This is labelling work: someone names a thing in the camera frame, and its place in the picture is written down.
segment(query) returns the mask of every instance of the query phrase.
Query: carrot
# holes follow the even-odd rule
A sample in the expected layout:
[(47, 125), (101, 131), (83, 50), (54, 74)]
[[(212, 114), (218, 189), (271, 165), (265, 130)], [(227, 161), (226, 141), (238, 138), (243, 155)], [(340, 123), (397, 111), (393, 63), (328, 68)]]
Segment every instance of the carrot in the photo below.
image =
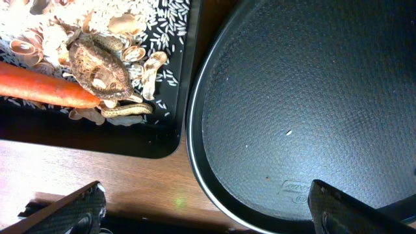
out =
[(0, 95), (64, 107), (92, 108), (99, 99), (79, 84), (0, 62)]

